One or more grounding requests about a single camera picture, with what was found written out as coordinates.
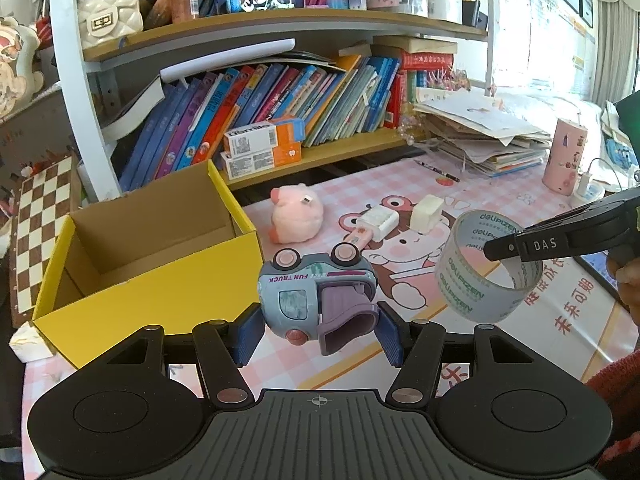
pen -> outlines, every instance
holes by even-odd
[[[437,174],[440,174],[442,176],[446,176],[447,178],[450,178],[451,180],[453,180],[454,182],[460,182],[460,179],[456,176],[453,176],[450,173],[445,173],[444,171],[436,168],[435,166],[432,166],[431,164],[427,164],[426,162],[423,162],[421,160],[417,160],[416,158],[414,158],[414,162],[416,164],[419,164],[420,166],[422,166],[423,168],[427,168],[427,170],[431,170],[434,171]]]

orange box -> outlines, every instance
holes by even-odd
[[[243,156],[231,156],[229,152],[222,153],[225,171],[228,179],[235,180],[259,171],[271,170],[293,162],[302,160],[299,142],[281,144],[257,153]]]
[[[303,140],[305,122],[302,119],[283,117],[229,130],[223,137],[223,146],[232,158],[237,158]]]

pink cylinder container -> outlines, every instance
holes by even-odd
[[[563,195],[574,192],[578,166],[587,141],[587,129],[572,121],[558,119],[549,160],[542,183],[551,191]]]

white eraser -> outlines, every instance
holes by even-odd
[[[381,242],[385,236],[398,227],[399,222],[398,211],[378,204],[356,219],[356,227],[370,230],[373,233],[372,240]]]
[[[409,229],[421,235],[427,234],[440,221],[443,205],[444,200],[437,196],[427,195],[424,197],[414,206],[409,220]]]
[[[44,338],[29,321],[25,322],[11,336],[9,346],[23,363],[30,363],[55,355],[55,350],[49,347]]]

screw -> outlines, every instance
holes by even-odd
[[[225,388],[218,392],[218,400],[225,404],[238,404],[239,402],[247,400],[248,397],[247,392],[240,388]]]
[[[422,400],[422,393],[415,388],[398,388],[391,394],[395,402],[401,404],[415,404]]]

